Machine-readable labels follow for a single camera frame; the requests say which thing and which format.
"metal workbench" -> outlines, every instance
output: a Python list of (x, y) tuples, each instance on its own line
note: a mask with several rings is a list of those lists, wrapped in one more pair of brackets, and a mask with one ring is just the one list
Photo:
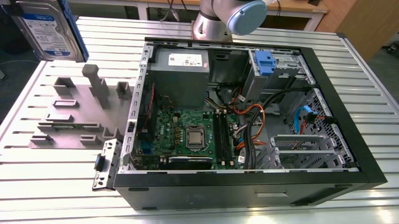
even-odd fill
[[(108, 84), (127, 81), (133, 86), (145, 36), (191, 38), (191, 25), (184, 23), (81, 17), (77, 24), (88, 63), (97, 64)], [(56, 78), (88, 84), (81, 63), (40, 62), (0, 126), (0, 221), (399, 223), (399, 107), (351, 44), (336, 34), (263, 28), (234, 41), (314, 48), (388, 183), (315, 207), (133, 211), (117, 192), (91, 190), (100, 150), (27, 146), (56, 95)]]

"motherboard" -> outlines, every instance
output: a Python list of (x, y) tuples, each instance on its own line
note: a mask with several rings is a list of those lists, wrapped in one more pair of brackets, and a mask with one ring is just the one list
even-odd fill
[(211, 169), (236, 169), (234, 153), (235, 114), (159, 110), (155, 139), (140, 142), (143, 169), (162, 169), (171, 161), (206, 160)]

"green motherboard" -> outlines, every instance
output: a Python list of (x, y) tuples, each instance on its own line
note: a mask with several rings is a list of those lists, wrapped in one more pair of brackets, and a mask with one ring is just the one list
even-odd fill
[[(212, 169), (238, 169), (239, 164), (232, 144), (232, 127), (238, 123), (236, 115), (227, 114), (226, 121), (228, 125), (227, 130), (230, 131), (228, 143), (234, 162), (220, 163), (218, 162), (218, 147), (214, 136), (214, 112), (159, 110), (155, 140), (151, 144), (141, 143), (143, 160), (147, 164), (145, 169), (156, 169), (159, 158), (163, 156), (210, 157), (214, 159)], [(203, 147), (192, 148), (191, 143), (203, 144)]]

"blue hard drive label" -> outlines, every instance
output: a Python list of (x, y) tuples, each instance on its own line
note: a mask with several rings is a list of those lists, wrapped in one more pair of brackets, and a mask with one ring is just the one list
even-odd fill
[(57, 22), (51, 15), (24, 14), (27, 27), (40, 45), (40, 48), (52, 56), (71, 54), (65, 39), (57, 32)]

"ram slot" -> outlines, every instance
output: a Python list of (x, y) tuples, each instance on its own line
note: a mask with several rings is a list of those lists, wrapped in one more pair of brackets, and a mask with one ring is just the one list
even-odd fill
[(216, 159), (219, 164), (226, 164), (227, 161), (232, 161), (231, 147), (228, 137), (228, 123), (226, 114), (214, 115), (214, 135), (215, 135), (215, 147), (216, 147)]
[(216, 161), (222, 163), (222, 136), (220, 136), (220, 122), (219, 114), (214, 114), (214, 139), (215, 139), (215, 150), (216, 150)]

